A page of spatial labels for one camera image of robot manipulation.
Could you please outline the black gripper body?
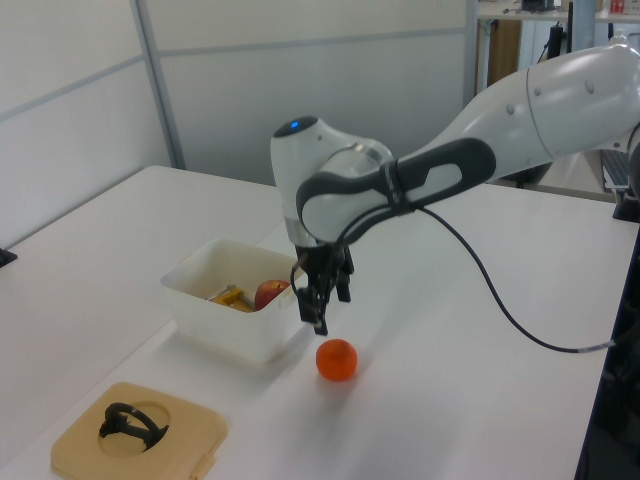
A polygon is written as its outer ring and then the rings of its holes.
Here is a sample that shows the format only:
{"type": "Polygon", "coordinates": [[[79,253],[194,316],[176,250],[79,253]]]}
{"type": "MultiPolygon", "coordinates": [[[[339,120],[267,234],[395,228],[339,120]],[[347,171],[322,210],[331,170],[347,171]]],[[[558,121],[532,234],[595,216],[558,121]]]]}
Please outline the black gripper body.
{"type": "Polygon", "coordinates": [[[335,286],[339,271],[354,273],[354,265],[350,248],[345,245],[323,244],[315,247],[295,246],[301,268],[308,277],[309,284],[323,288],[328,282],[328,289],[335,286]]]}

